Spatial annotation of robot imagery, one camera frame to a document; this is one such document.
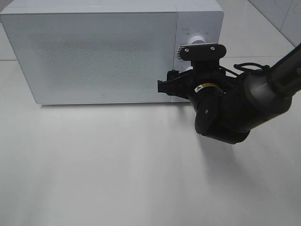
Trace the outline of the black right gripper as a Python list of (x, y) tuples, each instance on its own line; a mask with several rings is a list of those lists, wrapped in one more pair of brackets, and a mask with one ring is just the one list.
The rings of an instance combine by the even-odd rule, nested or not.
[[(185, 82), (182, 77), (188, 76)], [(190, 100), (194, 110), (211, 99), (219, 99), (232, 88), (232, 77), (222, 69), (213, 71), (193, 71), (180, 73), (177, 70), (167, 72), (166, 81), (158, 81), (158, 93)]]

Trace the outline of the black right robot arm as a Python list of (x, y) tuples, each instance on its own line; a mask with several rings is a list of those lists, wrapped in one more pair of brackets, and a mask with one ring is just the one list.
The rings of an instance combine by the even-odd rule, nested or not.
[(177, 57), (191, 63), (185, 72), (170, 70), (158, 92), (187, 99), (195, 112), (195, 130), (228, 144), (244, 141), (250, 131), (287, 112), (301, 89), (301, 48), (275, 65), (235, 64), (237, 74), (220, 65), (222, 44), (181, 45)]

